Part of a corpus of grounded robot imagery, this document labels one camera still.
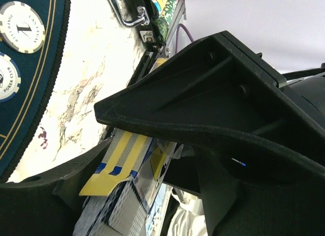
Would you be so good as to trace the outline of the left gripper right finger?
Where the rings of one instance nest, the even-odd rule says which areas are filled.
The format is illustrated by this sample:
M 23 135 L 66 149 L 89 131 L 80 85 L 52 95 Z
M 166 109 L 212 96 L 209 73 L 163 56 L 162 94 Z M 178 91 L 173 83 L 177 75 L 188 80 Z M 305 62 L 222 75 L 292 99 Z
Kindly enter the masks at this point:
M 209 235 L 324 235 L 324 146 L 196 147 L 164 181 L 202 199 Z

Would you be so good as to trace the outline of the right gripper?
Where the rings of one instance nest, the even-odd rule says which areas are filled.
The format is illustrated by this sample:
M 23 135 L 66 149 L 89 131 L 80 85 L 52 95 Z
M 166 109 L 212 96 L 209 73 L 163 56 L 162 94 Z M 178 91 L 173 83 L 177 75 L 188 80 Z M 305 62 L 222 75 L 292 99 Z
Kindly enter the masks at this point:
M 324 129 L 324 66 L 286 73 L 282 78 L 283 119 L 300 127 Z

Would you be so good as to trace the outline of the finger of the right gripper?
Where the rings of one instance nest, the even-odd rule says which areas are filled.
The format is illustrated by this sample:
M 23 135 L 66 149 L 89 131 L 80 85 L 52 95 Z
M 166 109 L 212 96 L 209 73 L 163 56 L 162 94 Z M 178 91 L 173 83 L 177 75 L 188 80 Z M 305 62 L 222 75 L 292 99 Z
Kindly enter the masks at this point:
M 324 146 L 324 129 L 281 114 L 282 74 L 228 31 L 197 40 L 132 86 L 94 106 L 99 123 L 183 143 Z

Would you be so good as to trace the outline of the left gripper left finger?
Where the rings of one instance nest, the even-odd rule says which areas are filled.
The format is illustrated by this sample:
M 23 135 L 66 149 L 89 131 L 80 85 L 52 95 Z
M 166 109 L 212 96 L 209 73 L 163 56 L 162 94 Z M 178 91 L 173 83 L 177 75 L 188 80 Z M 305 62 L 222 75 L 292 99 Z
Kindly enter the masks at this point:
M 19 183 L 2 183 L 1 235 L 72 235 L 85 201 L 79 193 L 111 142 Z

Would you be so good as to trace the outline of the blue playing card box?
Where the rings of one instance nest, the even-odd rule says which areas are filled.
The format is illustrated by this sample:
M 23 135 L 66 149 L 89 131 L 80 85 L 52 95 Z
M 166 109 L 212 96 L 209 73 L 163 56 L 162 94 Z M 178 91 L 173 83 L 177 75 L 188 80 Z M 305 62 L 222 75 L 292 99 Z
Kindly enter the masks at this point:
M 122 182 L 131 181 L 147 212 L 140 235 L 157 235 L 171 189 L 163 184 L 172 159 L 180 158 L 183 146 L 121 129 L 80 191 L 80 196 L 109 196 Z

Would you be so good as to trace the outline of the white 5 poker chip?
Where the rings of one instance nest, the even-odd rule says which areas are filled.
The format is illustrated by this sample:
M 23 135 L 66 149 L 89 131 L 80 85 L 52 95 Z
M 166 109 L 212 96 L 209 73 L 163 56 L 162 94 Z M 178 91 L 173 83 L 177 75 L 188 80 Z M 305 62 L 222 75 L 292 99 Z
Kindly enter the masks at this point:
M 12 99 L 20 89 L 21 74 L 11 57 L 1 52 L 1 103 Z

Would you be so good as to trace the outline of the grey 1 poker chip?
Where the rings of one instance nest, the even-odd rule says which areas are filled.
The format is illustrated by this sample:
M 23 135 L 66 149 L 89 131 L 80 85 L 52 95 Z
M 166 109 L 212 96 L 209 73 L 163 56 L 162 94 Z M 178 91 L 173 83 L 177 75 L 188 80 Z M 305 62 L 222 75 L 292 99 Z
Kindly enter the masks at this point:
M 33 54 L 45 43 L 45 27 L 31 6 L 11 1 L 1 5 L 1 38 L 15 51 Z

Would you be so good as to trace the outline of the deck of playing cards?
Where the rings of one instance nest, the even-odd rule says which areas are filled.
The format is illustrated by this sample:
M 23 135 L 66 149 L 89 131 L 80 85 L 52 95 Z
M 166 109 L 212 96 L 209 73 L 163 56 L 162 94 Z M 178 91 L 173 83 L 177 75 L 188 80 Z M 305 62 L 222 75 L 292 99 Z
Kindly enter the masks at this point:
M 88 196 L 72 235 L 140 235 L 146 218 L 133 182 L 126 181 L 109 196 Z

